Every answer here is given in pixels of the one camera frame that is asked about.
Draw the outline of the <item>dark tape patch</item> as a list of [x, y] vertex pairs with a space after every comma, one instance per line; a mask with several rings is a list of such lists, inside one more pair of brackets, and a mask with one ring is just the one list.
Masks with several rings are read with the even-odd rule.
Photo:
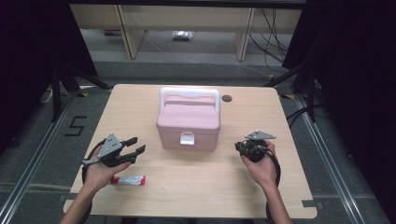
[[62, 203], [66, 202], [67, 200], [72, 200], [72, 201], [74, 201], [74, 200], [76, 199], [76, 197], [77, 197], [77, 194], [76, 194], [76, 193], [61, 194], [61, 195], [59, 196], [59, 198], [58, 198], [58, 201], [59, 201], [59, 202], [62, 202]]
[[317, 202], [315, 200], [302, 200], [303, 207], [315, 207], [318, 210], [322, 210], [324, 205], [322, 202]]

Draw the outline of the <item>person's left hand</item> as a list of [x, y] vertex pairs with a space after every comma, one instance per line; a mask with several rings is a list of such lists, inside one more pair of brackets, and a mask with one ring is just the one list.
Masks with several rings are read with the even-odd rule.
[[98, 191], [106, 186], [114, 175], [126, 170], [130, 165], [128, 161], [115, 167], [107, 167], [101, 162], [94, 163], [88, 167], [82, 188], [88, 191]]

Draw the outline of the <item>beige wooden shelf unit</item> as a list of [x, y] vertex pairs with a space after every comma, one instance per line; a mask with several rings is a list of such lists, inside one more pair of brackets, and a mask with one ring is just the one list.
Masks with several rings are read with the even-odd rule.
[[235, 7], [160, 7], [72, 4], [81, 29], [119, 30], [130, 59], [136, 57], [146, 31], [232, 33], [236, 58], [245, 60], [251, 33], [294, 33], [300, 9]]

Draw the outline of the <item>dark curtain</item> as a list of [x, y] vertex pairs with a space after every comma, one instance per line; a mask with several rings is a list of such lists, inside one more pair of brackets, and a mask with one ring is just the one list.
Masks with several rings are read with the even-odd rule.
[[97, 74], [69, 0], [0, 0], [0, 155], [64, 63]]
[[396, 224], [396, 0], [306, 0], [284, 67], [300, 64], [327, 21], [314, 73], [327, 110]]

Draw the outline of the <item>red and white toothpaste tube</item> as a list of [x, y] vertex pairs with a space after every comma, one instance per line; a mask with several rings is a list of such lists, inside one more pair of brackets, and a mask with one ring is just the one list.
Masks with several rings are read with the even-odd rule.
[[146, 183], [144, 175], [115, 176], [110, 183], [112, 185], [142, 186]]

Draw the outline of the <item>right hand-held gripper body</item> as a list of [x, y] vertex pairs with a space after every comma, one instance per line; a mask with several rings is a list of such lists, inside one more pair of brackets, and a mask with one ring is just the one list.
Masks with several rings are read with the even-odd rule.
[[245, 140], [236, 142], [235, 149], [252, 162], [260, 161], [265, 155], [272, 156], [273, 153], [266, 144], [267, 139], [275, 139], [272, 134], [256, 130], [245, 135]]

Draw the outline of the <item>person's right hand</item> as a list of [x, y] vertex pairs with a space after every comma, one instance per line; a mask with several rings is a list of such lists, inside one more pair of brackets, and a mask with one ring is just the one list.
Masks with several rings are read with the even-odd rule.
[[246, 165], [253, 180], [263, 189], [276, 189], [276, 151], [275, 145], [269, 140], [265, 141], [269, 154], [260, 161], [252, 162], [247, 157], [242, 156], [241, 160]]

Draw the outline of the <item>pink storage box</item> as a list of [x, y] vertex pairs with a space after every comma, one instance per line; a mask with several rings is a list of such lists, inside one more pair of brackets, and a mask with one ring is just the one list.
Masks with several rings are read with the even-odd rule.
[[167, 149], [212, 151], [220, 131], [220, 93], [212, 89], [160, 90], [156, 126]]

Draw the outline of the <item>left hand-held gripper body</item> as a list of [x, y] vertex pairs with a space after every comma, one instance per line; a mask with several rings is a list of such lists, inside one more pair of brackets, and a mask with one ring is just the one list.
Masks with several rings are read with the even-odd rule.
[[97, 157], [95, 159], [83, 160], [82, 164], [84, 166], [90, 166], [92, 164], [101, 162], [107, 167], [115, 167], [123, 163], [120, 152], [124, 148], [124, 144], [119, 141], [119, 139], [111, 133], [101, 144]]

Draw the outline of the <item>black metal stand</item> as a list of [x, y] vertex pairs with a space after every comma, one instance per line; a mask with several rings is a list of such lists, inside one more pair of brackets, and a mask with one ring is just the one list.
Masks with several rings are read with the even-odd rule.
[[82, 77], [101, 89], [111, 89], [110, 85], [101, 81], [96, 76], [85, 73], [82, 70], [66, 63], [56, 63], [51, 71], [53, 121], [59, 118], [62, 114], [60, 84], [63, 84], [67, 92], [77, 93], [80, 90], [80, 87], [76, 82], [75, 77]]
[[311, 118], [311, 121], [315, 122], [315, 76], [313, 70], [308, 65], [305, 65], [304, 63], [297, 65], [282, 76], [272, 79], [269, 83], [265, 84], [265, 87], [273, 88], [291, 77], [294, 77], [294, 81], [290, 87], [292, 92], [300, 94], [305, 91], [307, 94], [307, 105], [306, 107], [303, 107], [301, 111], [306, 112], [308, 117]]

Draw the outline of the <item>clear plastic bag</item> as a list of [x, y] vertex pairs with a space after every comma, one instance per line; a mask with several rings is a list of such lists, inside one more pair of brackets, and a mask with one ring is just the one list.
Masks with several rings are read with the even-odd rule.
[[190, 41], [193, 39], [192, 31], [173, 31], [172, 38], [179, 41]]

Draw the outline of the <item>aluminium floor rail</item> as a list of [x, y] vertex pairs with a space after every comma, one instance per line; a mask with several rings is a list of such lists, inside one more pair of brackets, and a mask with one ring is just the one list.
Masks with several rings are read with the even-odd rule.
[[40, 144], [36, 148], [35, 153], [25, 166], [21, 177], [18, 179], [11, 192], [8, 194], [6, 201], [0, 207], [0, 224], [8, 224], [13, 218], [26, 190], [28, 189], [29, 184], [38, 170], [39, 165], [49, 151], [50, 144], [58, 132], [68, 108], [76, 97], [76, 93], [68, 93], [66, 95], [59, 115], [50, 123], [50, 126], [40, 141]]
[[324, 166], [329, 174], [332, 184], [339, 196], [339, 199], [346, 210], [351, 224], [366, 224], [365, 219], [361, 214], [361, 210], [347, 186], [345, 179], [342, 177], [336, 163], [330, 153], [330, 150], [325, 143], [317, 124], [307, 114], [303, 115], [304, 123], [310, 132], [311, 137], [317, 147], [318, 153], [324, 163]]

